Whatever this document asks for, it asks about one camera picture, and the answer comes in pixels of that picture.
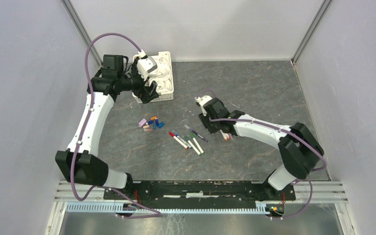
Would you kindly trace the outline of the pink highlighter cap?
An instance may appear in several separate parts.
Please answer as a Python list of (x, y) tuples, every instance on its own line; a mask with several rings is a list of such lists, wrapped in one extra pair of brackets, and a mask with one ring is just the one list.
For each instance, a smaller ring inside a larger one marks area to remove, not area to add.
[(147, 120), (145, 118), (143, 118), (139, 123), (138, 123), (138, 126), (139, 127), (143, 127), (144, 125), (146, 125), (147, 123)]

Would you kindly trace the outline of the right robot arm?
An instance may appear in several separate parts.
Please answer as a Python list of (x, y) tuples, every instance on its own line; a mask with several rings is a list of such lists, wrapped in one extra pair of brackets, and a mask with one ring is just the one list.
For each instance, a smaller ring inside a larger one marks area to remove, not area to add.
[(254, 118), (242, 111), (229, 112), (223, 102), (209, 95), (195, 98), (201, 108), (199, 118), (211, 133), (245, 137), (265, 143), (280, 153), (282, 164), (264, 181), (263, 194), (270, 200), (282, 195), (289, 184), (302, 181), (313, 172), (324, 169), (324, 151), (319, 142), (302, 123), (292, 126), (274, 124)]

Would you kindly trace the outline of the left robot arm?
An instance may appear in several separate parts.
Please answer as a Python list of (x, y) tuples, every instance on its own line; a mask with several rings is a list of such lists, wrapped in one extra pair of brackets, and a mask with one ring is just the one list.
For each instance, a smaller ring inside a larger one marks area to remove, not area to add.
[(97, 157), (99, 141), (107, 116), (117, 96), (131, 91), (143, 103), (158, 98), (156, 81), (158, 61), (152, 56), (138, 56), (126, 70), (122, 55), (104, 55), (104, 64), (87, 88), (85, 111), (77, 131), (64, 151), (57, 151), (55, 161), (66, 181), (74, 184), (116, 188), (121, 199), (134, 194), (128, 173), (118, 172)]

